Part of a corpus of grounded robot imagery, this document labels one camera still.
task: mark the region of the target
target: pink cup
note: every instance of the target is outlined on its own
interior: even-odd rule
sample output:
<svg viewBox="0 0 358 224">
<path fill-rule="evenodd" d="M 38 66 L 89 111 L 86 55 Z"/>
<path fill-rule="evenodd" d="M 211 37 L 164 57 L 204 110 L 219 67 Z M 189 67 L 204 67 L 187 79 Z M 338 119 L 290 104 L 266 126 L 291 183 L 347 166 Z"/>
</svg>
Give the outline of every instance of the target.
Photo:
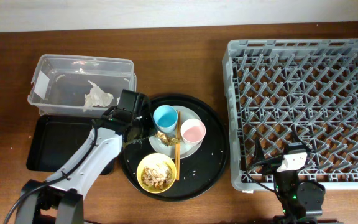
<svg viewBox="0 0 358 224">
<path fill-rule="evenodd" d="M 195 146 L 205 137 L 205 125 L 198 119 L 188 119 L 180 127 L 180 134 L 185 144 Z"/>
</svg>

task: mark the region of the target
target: blue cup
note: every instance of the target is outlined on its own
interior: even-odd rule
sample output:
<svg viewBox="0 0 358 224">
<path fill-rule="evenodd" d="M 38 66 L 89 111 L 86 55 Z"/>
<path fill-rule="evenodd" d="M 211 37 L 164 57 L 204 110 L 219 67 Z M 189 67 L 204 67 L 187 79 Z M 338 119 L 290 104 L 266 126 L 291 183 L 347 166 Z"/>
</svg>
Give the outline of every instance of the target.
<svg viewBox="0 0 358 224">
<path fill-rule="evenodd" d="M 175 130 L 178 113 L 173 107 L 162 105 L 155 109 L 153 119 L 159 130 L 167 134 Z"/>
</svg>

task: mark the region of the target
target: black tray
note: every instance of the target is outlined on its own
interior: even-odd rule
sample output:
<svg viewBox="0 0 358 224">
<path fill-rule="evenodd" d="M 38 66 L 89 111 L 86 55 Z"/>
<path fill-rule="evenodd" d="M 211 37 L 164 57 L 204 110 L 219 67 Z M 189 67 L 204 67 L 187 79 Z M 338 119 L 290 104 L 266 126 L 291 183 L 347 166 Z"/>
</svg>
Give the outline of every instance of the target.
<svg viewBox="0 0 358 224">
<path fill-rule="evenodd" d="M 82 146 L 91 131 L 92 118 L 43 115 L 35 127 L 27 168 L 31 171 L 56 172 Z M 112 160 L 101 175 L 114 168 Z"/>
<path fill-rule="evenodd" d="M 164 201 L 177 202 L 201 195 L 211 188 L 223 173 L 229 158 L 229 139 L 217 114 L 204 102 L 186 95 L 167 95 L 152 99 L 152 111 L 161 105 L 185 106 L 193 110 L 206 127 L 200 148 L 180 160 L 180 180 L 160 194 L 145 191 L 137 182 L 136 169 L 147 155 L 155 153 L 148 139 L 128 145 L 120 154 L 122 169 L 131 184 L 143 194 Z"/>
</svg>

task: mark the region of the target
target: white plate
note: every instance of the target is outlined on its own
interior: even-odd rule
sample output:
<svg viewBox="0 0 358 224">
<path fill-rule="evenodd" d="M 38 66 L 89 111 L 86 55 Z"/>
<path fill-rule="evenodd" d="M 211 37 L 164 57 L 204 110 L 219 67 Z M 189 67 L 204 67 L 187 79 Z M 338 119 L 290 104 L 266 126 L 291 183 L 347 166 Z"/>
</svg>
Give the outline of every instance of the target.
<svg viewBox="0 0 358 224">
<path fill-rule="evenodd" d="M 200 117 L 194 111 L 192 111 L 187 107 L 184 106 L 172 106 L 172 107 L 180 111 L 180 122 L 181 122 L 180 125 L 182 125 L 183 122 L 187 121 L 188 119 L 194 118 L 200 120 Z M 171 137 L 175 137 L 175 135 L 176 135 L 176 128 L 171 133 L 168 133 L 168 136 Z M 149 142 L 156 152 L 165 154 L 169 156 L 171 159 L 175 158 L 175 146 L 166 146 L 162 144 L 161 140 L 156 136 L 149 137 Z M 180 140 L 180 159 L 191 156 L 193 153 L 197 151 L 197 149 L 201 146 L 202 143 L 203 142 L 201 141 L 195 146 L 188 146 L 183 142 L 183 140 Z"/>
</svg>

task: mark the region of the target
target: gray dish rack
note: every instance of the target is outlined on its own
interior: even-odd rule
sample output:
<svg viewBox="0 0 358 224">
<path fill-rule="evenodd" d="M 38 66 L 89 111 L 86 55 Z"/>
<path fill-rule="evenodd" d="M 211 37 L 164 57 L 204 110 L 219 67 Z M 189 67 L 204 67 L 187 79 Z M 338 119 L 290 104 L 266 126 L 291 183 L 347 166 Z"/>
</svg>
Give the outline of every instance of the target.
<svg viewBox="0 0 358 224">
<path fill-rule="evenodd" d="M 235 189 L 264 190 L 245 175 L 255 137 L 274 156 L 292 130 L 315 150 L 301 180 L 358 189 L 358 39 L 232 40 L 222 65 Z"/>
</svg>

